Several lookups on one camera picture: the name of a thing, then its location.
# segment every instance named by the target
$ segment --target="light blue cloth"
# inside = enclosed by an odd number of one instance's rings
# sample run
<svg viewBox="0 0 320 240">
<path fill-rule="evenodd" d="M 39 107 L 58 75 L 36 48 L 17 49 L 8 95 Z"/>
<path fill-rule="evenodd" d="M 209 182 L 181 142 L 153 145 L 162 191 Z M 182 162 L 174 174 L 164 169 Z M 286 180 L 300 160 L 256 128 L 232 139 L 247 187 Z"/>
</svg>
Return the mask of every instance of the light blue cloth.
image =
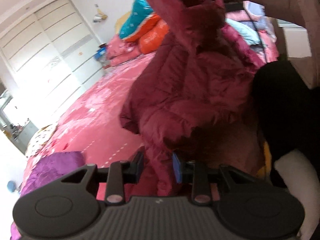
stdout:
<svg viewBox="0 0 320 240">
<path fill-rule="evenodd" d="M 134 0 L 131 14 L 119 31 L 120 39 L 125 39 L 135 33 L 139 25 L 151 13 L 153 9 L 146 0 Z"/>
<path fill-rule="evenodd" d="M 249 46 L 260 44 L 260 39 L 257 32 L 251 29 L 250 27 L 231 19 L 226 19 L 226 22 L 237 32 L 239 32 L 239 34 L 244 38 L 244 40 L 247 42 Z"/>
</svg>

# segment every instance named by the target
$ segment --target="jacket sleeve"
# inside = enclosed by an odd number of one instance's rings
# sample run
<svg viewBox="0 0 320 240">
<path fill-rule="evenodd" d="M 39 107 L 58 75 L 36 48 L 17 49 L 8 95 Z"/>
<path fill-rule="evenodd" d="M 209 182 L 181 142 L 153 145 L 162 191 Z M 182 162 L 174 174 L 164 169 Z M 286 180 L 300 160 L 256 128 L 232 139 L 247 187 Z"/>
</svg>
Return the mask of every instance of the jacket sleeve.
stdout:
<svg viewBox="0 0 320 240">
<path fill-rule="evenodd" d="M 225 10 L 222 1 L 207 0 L 188 7 L 188 0 L 147 0 L 156 13 L 168 24 L 178 42 L 189 52 L 197 52 L 212 42 L 217 29 L 224 26 Z"/>
<path fill-rule="evenodd" d="M 266 15 L 305 27 L 297 0 L 252 0 L 265 7 Z"/>
</svg>

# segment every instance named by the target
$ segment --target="closet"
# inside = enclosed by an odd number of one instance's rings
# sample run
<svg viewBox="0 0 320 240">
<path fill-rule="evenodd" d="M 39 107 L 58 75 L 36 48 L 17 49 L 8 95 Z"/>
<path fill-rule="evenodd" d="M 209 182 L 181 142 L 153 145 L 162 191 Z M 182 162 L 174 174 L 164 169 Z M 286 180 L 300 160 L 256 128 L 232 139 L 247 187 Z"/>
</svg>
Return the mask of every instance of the closet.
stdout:
<svg viewBox="0 0 320 240">
<path fill-rule="evenodd" d="M 93 58 L 98 46 L 70 0 L 56 0 L 0 38 L 2 55 L 38 123 L 56 121 L 104 75 Z"/>
</svg>

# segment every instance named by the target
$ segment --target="pink bedding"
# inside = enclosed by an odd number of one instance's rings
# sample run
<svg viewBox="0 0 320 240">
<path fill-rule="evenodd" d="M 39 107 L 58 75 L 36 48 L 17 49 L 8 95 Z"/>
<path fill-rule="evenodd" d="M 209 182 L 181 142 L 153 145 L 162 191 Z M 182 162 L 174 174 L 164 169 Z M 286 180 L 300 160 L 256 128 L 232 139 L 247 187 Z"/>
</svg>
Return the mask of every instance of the pink bedding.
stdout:
<svg viewBox="0 0 320 240">
<path fill-rule="evenodd" d="M 28 160 L 23 186 L 36 163 L 54 152 L 81 151 L 86 163 L 98 167 L 130 159 L 142 141 L 120 127 L 118 116 L 133 81 L 153 57 L 151 53 L 120 65 L 82 95 L 61 117 L 47 145 Z M 104 191 L 102 185 L 98 199 L 103 199 Z"/>
</svg>

